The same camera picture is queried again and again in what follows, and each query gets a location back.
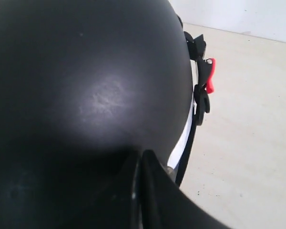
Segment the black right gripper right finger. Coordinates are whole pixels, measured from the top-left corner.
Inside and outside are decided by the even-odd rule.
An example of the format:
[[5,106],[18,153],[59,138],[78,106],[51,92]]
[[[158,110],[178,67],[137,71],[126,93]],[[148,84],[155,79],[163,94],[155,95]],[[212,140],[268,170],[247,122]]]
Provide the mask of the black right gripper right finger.
[[193,203],[171,180],[155,153],[142,157],[142,218],[145,229],[227,229]]

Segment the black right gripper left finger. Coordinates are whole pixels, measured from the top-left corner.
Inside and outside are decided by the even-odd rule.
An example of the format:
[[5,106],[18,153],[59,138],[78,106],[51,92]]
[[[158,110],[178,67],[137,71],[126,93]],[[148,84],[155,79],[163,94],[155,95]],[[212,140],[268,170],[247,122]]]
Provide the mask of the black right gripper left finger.
[[140,168],[140,155],[131,153],[117,177],[96,201],[96,229],[139,228]]

